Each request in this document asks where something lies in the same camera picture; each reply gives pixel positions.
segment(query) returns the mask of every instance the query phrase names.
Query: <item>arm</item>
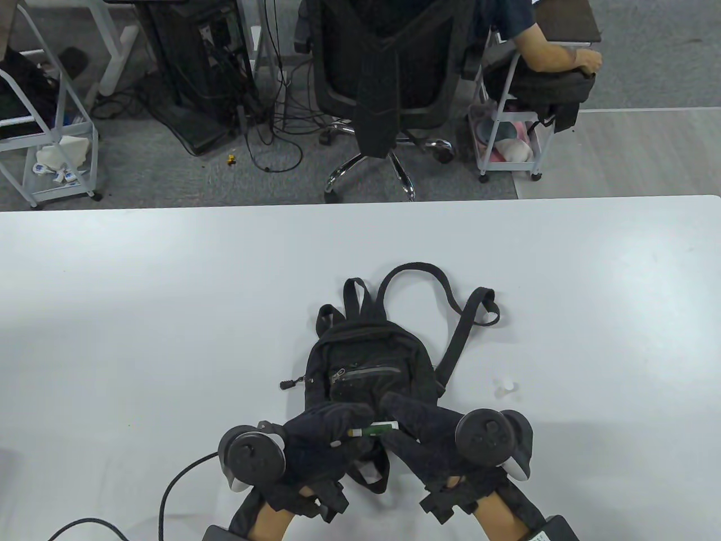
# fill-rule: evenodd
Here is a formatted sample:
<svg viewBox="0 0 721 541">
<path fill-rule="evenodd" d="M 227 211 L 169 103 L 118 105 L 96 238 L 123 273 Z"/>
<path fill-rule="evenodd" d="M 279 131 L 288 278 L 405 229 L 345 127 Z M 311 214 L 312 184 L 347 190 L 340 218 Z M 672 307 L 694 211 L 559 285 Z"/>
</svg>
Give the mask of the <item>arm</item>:
<svg viewBox="0 0 721 541">
<path fill-rule="evenodd" d="M 489 541 L 518 541 L 531 533 L 531 530 L 511 513 L 496 492 L 479 499 L 478 509 L 473 515 Z"/>
<path fill-rule="evenodd" d="M 295 515 L 290 511 L 274 511 L 267 503 L 258 513 L 258 518 L 248 534 L 249 541 L 280 541 Z"/>
<path fill-rule="evenodd" d="M 513 39 L 518 52 L 533 71 L 557 73 L 581 68 L 594 74 L 603 64 L 603 57 L 591 49 L 569 49 L 549 43 L 540 26 L 533 25 Z"/>
</svg>

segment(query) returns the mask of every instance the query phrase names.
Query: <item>chair base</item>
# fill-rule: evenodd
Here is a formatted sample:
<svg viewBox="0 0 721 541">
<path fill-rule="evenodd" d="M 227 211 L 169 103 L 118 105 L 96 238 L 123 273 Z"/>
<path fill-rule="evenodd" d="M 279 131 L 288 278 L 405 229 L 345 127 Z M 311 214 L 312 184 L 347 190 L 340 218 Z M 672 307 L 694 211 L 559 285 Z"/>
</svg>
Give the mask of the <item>chair base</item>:
<svg viewBox="0 0 721 541">
<path fill-rule="evenodd" d="M 319 142 L 324 145 L 330 145 L 334 136 L 337 134 L 354 136 L 355 130 L 349 123 L 341 121 L 333 122 L 323 133 L 321 133 Z M 419 146 L 422 150 L 429 151 L 435 159 L 443 164 L 451 162 L 456 155 L 451 143 L 445 139 L 411 139 L 408 136 L 398 136 L 396 138 L 396 144 Z M 340 203 L 340 196 L 334 189 L 335 183 L 356 165 L 365 161 L 366 158 L 367 156 L 356 154 L 330 174 L 323 193 L 323 199 L 326 203 Z M 396 156 L 396 153 L 391 150 L 388 153 L 388 159 L 393 165 L 396 178 L 398 179 L 398 182 L 400 182 L 401 188 L 403 188 L 408 201 L 415 201 L 415 187 L 413 186 L 413 181 L 411 181 L 410 177 L 401 165 L 401 162 L 398 160 L 398 156 Z"/>
</svg>

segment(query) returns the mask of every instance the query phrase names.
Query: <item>dark t-shirt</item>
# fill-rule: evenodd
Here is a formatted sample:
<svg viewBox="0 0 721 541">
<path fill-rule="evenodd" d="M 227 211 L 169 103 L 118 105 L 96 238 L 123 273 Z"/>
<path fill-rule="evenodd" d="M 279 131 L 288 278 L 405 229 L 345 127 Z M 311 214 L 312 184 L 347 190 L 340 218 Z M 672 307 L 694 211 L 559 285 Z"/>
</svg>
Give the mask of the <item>dark t-shirt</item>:
<svg viewBox="0 0 721 541">
<path fill-rule="evenodd" d="M 531 0 L 476 0 L 471 39 L 485 41 L 491 27 L 512 40 L 536 22 Z"/>
</svg>

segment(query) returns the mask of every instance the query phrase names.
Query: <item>floor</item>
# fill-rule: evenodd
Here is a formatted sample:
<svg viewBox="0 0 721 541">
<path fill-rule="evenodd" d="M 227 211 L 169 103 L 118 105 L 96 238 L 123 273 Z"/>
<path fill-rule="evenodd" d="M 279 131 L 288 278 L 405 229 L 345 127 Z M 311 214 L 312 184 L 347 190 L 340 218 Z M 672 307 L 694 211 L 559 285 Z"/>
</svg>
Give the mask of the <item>floor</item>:
<svg viewBox="0 0 721 541">
<path fill-rule="evenodd" d="M 514 174 L 521 199 L 721 195 L 721 107 L 586 111 L 556 135 L 543 178 Z"/>
<path fill-rule="evenodd" d="M 284 53 L 290 53 L 291 42 L 284 36 L 291 34 L 297 0 L 277 0 L 277 5 L 280 46 Z M 615 110 L 721 105 L 717 91 L 721 88 L 721 70 L 709 69 L 721 56 L 720 2 L 592 0 L 592 5 L 603 33 L 599 48 L 605 64 L 584 107 Z M 38 9 L 35 16 L 57 50 L 75 45 L 90 53 L 91 65 L 77 85 L 85 89 L 97 80 L 108 56 L 87 10 Z M 124 25 L 132 18 L 132 11 L 114 10 L 113 16 Z M 16 48 L 32 47 L 22 25 L 16 25 L 12 44 Z M 138 40 L 120 87 L 142 75 L 147 66 L 143 40 Z M 302 71 L 298 75 L 294 88 L 298 96 L 304 97 L 305 78 Z M 459 87 L 453 120 L 439 133 L 459 148 L 454 163 L 441 165 L 416 149 L 399 150 L 400 159 L 415 181 L 419 200 L 719 190 L 721 167 L 713 152 L 714 141 L 720 137 L 717 109 L 583 113 L 575 131 L 557 137 L 541 182 L 531 183 L 525 175 L 514 179 L 500 173 L 481 185 L 476 182 L 477 172 L 469 156 L 470 134 L 460 120 L 470 90 L 468 84 Z M 105 199 L 100 203 L 87 198 L 71 199 L 52 203 L 48 208 L 320 203 L 330 170 L 355 152 L 349 139 L 341 138 L 329 148 L 320 146 L 313 136 L 296 137 L 294 140 L 304 148 L 301 165 L 289 173 L 268 175 L 252 165 L 241 139 L 193 158 L 165 127 L 146 115 L 98 121 L 98 127 L 102 134 L 99 179 Z M 282 143 L 264 147 L 254 134 L 251 147 L 262 165 L 279 167 L 295 159 L 292 147 Z M 233 167 L 226 165 L 230 153 L 238 161 Z M 18 171 L 22 157 L 12 157 L 9 166 Z M 346 177 L 339 186 L 344 201 L 403 199 L 388 163 L 365 163 Z M 25 208 L 27 204 L 17 192 L 0 182 L 0 210 Z"/>
</svg>

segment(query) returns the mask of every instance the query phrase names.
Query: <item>backpack strap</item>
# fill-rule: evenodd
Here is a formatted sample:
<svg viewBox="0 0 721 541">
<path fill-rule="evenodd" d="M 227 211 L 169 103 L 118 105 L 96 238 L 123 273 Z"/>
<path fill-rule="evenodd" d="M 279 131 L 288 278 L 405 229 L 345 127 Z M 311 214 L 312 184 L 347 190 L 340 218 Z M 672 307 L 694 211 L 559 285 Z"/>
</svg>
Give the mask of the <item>backpack strap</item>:
<svg viewBox="0 0 721 541">
<path fill-rule="evenodd" d="M 431 265 L 430 263 L 406 263 L 405 265 L 400 265 L 391 270 L 391 272 L 389 272 L 381 282 L 381 285 L 378 288 L 378 296 L 376 297 L 375 311 L 377 317 L 382 317 L 383 319 L 386 318 L 386 309 L 384 306 L 386 290 L 388 289 L 388 285 L 393 277 L 403 271 L 423 271 L 429 273 L 443 286 L 448 304 L 457 314 L 461 316 L 461 319 L 456 326 L 456 330 L 453 333 L 453 337 L 451 338 L 451 342 L 449 343 L 441 362 L 438 363 L 438 366 L 435 368 L 435 379 L 439 384 L 438 396 L 440 397 L 446 391 L 446 385 L 453 374 L 453 370 L 456 368 L 456 364 L 461 357 L 461 353 L 463 352 L 463 348 L 466 345 L 466 341 L 468 340 L 473 326 L 490 327 L 491 325 L 498 323 L 498 320 L 500 319 L 500 310 L 498 309 L 498 305 L 494 302 L 495 292 L 492 289 L 485 287 L 476 288 L 469 296 L 466 306 L 461 310 L 461 307 L 453 296 L 453 290 L 451 289 L 450 282 L 448 282 L 448 277 L 440 268 L 435 265 Z M 475 320 L 476 312 L 481 304 L 487 312 L 495 314 L 495 318 L 493 318 L 493 320 L 486 323 L 477 322 Z"/>
<path fill-rule="evenodd" d="M 323 336 L 325 332 L 333 325 L 337 325 L 345 321 L 343 314 L 338 312 L 337 308 L 332 304 L 324 304 L 318 310 L 318 318 L 316 319 L 316 334 L 318 338 Z"/>
<path fill-rule="evenodd" d="M 360 306 L 358 306 L 358 293 L 355 291 L 356 284 L 363 288 L 363 303 Z M 366 284 L 360 278 L 349 278 L 345 281 L 343 304 L 345 305 L 345 318 L 349 321 L 359 318 L 368 319 L 373 315 L 373 299 Z"/>
</svg>

